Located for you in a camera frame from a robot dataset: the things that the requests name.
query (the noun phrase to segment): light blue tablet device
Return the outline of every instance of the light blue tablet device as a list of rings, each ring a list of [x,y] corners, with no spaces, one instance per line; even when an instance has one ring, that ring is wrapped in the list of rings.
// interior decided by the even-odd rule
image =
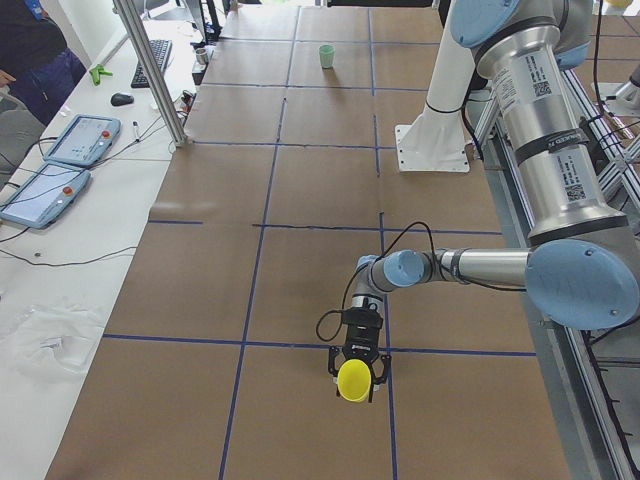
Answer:
[[[53,223],[86,186],[91,173],[84,168],[45,163],[0,205],[0,218],[42,229]]]
[[[120,120],[76,115],[44,156],[45,162],[90,167],[100,160],[120,133]]]

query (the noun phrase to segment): keyboard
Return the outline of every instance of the keyboard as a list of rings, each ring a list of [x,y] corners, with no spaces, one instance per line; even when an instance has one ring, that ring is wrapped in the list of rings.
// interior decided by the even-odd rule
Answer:
[[[150,40],[151,51],[153,57],[156,60],[156,65],[160,69],[161,73],[167,69],[169,63],[169,54],[171,53],[171,40]],[[133,80],[131,80],[131,88],[148,88],[149,80],[144,75],[142,65],[138,62],[136,67],[136,73],[133,74]]]

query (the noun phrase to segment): person's arm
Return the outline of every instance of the person's arm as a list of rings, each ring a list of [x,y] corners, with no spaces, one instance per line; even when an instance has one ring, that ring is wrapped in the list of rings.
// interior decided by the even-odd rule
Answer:
[[[0,70],[0,88],[6,87],[7,85],[15,81],[16,79],[13,76],[9,75],[4,70]]]

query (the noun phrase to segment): computer mouse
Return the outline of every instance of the computer mouse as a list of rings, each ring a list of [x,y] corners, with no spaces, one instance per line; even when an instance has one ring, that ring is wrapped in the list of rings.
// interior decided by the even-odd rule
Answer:
[[[111,105],[114,107],[121,107],[122,105],[129,105],[133,103],[133,95],[130,93],[118,92],[111,96]]]

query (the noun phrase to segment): white desk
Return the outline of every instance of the white desk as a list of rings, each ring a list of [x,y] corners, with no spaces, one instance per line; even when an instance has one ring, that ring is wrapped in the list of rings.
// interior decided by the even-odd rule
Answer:
[[[183,89],[194,89],[191,79],[194,55],[189,42],[196,39],[184,35],[184,25],[184,22],[146,24],[150,38],[174,42],[165,79],[169,90],[177,95]],[[129,84],[136,63],[133,47],[127,42],[105,65],[114,76],[102,77],[101,85],[94,86],[90,76],[85,75],[62,109],[66,116],[56,116],[43,136],[59,135],[75,114],[87,113],[122,121],[122,132],[111,153],[129,144],[133,140],[134,120],[144,131],[160,116],[152,108],[150,89],[133,91],[132,105],[116,108],[109,102],[115,92],[131,92]],[[153,129],[162,125],[164,122],[159,120]],[[159,130],[92,171],[86,191],[55,224],[44,231],[30,230],[15,240],[0,243],[0,249],[33,261],[57,264],[84,261],[137,246],[172,149],[167,130]],[[41,155],[34,148],[22,166],[36,169],[41,163]],[[18,170],[11,180],[22,184],[29,176],[28,172]],[[11,193],[13,189],[3,189],[0,201],[6,201]],[[0,240],[22,229],[3,224]],[[61,335],[85,337],[87,345],[94,344],[89,354],[89,359],[92,358],[133,252],[129,250],[89,265],[61,268],[33,267],[0,254],[0,480],[41,480],[46,475],[85,373],[65,370],[54,358],[54,350],[41,348],[40,342]],[[46,312],[51,308],[64,312],[59,322],[49,322],[50,315]]]

